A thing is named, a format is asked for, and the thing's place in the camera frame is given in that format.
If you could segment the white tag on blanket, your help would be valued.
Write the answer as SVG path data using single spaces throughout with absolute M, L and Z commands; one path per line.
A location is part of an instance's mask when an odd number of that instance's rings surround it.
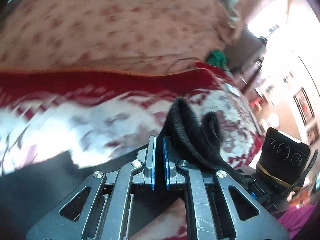
M 231 85 L 231 84 L 229 84 L 229 83 L 226 83 L 226 84 L 225 84 L 225 88 L 226 88 L 226 90 L 227 90 L 230 94 L 232 94 L 233 96 L 236 96 L 236 97 L 238 97 L 238 98 L 241 96 L 240 91 L 239 91 L 236 87 L 234 87 L 233 85 Z

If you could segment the black pants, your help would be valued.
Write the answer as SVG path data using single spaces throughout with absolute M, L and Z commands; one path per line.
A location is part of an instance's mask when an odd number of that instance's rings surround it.
M 186 101 L 177 98 L 157 138 L 159 153 L 163 152 L 164 137 L 170 138 L 183 159 L 204 170 L 224 170 L 244 189 L 248 188 L 244 176 L 220 155 L 223 135 L 215 112 L 208 112 L 199 120 Z M 65 152 L 1 177 L 1 239 L 25 239 L 28 230 L 90 174 L 112 171 L 127 160 L 122 157 L 114 165 L 80 169 Z

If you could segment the framed wall picture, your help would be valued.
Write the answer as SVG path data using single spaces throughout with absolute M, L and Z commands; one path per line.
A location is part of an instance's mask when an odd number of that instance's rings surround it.
M 293 99 L 298 107 L 303 124 L 306 126 L 314 117 L 310 100 L 306 94 L 305 89 L 302 87 L 294 96 Z

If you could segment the beige floral quilt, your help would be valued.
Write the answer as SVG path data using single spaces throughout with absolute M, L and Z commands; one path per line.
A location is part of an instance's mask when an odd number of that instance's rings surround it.
M 218 0 L 22 0 L 1 27 L 1 70 L 179 72 L 243 26 Z

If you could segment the red white floral fleece blanket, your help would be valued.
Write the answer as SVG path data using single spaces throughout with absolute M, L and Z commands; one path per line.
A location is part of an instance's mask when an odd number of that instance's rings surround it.
M 158 136 L 178 97 L 198 118 L 216 112 L 221 156 L 248 165 L 260 134 L 222 69 L 195 62 L 175 74 L 1 72 L 1 239 L 29 229 L 95 170 L 115 170 Z

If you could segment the green cloth item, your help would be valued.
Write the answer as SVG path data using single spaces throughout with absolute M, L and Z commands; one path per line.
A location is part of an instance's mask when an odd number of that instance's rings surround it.
M 227 70 L 228 60 L 222 51 L 212 50 L 206 58 L 206 63 Z

